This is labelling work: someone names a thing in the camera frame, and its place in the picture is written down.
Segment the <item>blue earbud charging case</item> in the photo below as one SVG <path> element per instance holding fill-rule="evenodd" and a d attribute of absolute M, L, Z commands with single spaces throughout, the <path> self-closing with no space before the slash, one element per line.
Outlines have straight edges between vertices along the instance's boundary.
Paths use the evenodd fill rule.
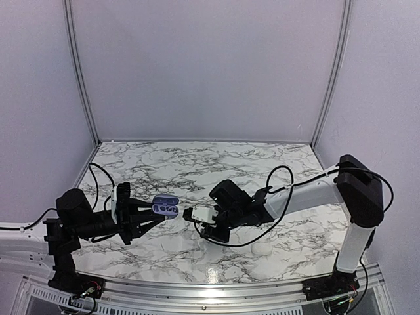
<path fill-rule="evenodd" d="M 179 198 L 167 194 L 159 194 L 154 196 L 152 200 L 152 211 L 158 215 L 174 218 L 179 214 L 177 205 Z"/>

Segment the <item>purple clip earbud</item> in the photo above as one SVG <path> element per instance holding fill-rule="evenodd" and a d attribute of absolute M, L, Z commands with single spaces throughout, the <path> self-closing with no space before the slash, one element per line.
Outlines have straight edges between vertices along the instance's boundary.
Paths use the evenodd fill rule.
<path fill-rule="evenodd" d="M 175 213 L 178 212 L 178 209 L 176 206 L 161 205 L 159 207 L 159 212 L 165 215 L 174 215 Z"/>

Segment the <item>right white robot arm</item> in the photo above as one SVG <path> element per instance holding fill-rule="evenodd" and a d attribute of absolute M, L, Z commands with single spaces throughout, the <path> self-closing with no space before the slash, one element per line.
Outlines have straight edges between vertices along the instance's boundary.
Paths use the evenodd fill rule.
<path fill-rule="evenodd" d="M 235 228 L 266 223 L 276 226 L 289 213 L 340 203 L 348 211 L 350 225 L 335 271 L 325 279 L 325 288 L 338 294 L 350 284 L 350 274 L 356 271 L 373 231 L 385 217 L 385 180 L 350 154 L 313 178 L 302 182 L 290 179 L 290 184 L 280 188 L 266 183 L 252 196 L 232 180 L 221 181 L 209 193 L 215 202 L 213 210 L 207 212 L 212 222 L 203 222 L 199 234 L 211 243 L 229 247 Z"/>

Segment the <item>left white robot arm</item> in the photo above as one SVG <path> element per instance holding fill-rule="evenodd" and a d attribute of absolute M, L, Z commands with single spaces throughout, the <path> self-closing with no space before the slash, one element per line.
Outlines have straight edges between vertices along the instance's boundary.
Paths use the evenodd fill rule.
<path fill-rule="evenodd" d="M 125 245 L 141 238 L 167 220 L 154 202 L 131 197 L 130 184 L 115 187 L 111 208 L 95 212 L 84 191 L 72 188 L 56 200 L 54 218 L 41 217 L 34 223 L 1 227 L 1 260 L 16 263 L 16 268 L 38 268 L 69 292 L 83 286 L 76 270 L 73 252 L 81 240 L 101 242 L 119 236 Z"/>

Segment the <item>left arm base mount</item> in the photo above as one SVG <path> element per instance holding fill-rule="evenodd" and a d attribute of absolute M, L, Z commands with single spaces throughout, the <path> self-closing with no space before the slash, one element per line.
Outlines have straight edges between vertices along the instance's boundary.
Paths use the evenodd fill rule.
<path fill-rule="evenodd" d="M 94 314 L 104 290 L 105 280 L 77 272 L 75 274 L 56 272 L 47 284 L 70 295 L 66 302 L 58 303 L 62 314 Z"/>

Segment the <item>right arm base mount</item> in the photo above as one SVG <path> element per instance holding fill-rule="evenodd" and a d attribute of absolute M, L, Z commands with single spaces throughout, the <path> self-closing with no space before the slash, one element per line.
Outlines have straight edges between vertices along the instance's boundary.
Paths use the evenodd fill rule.
<path fill-rule="evenodd" d="M 366 296 L 368 288 L 367 275 L 360 280 L 355 272 L 333 272 L 304 280 L 302 292 L 307 301 L 321 300 L 326 314 L 351 314 Z"/>

